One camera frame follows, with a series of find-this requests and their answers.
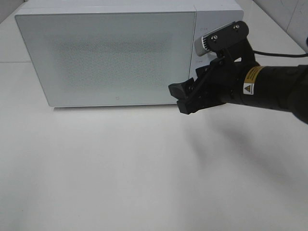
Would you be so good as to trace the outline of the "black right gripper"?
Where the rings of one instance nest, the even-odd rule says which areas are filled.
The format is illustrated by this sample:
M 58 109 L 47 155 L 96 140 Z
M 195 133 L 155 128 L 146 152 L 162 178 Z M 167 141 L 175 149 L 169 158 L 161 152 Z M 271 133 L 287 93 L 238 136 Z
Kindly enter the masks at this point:
M 195 70 L 197 79 L 190 78 L 168 86 L 181 113 L 189 115 L 223 105 L 222 94 L 231 94 L 244 69 L 257 65 L 249 42 L 240 42 L 215 53 L 217 58 L 209 65 Z

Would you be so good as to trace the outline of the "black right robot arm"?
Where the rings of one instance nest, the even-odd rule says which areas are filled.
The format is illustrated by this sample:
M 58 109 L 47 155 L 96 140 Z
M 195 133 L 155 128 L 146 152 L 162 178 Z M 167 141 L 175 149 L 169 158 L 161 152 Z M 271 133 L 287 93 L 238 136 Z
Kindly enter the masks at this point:
M 261 66 L 246 40 L 215 53 L 196 69 L 196 79 L 169 85 L 181 113 L 232 103 L 291 112 L 308 122 L 307 65 Z

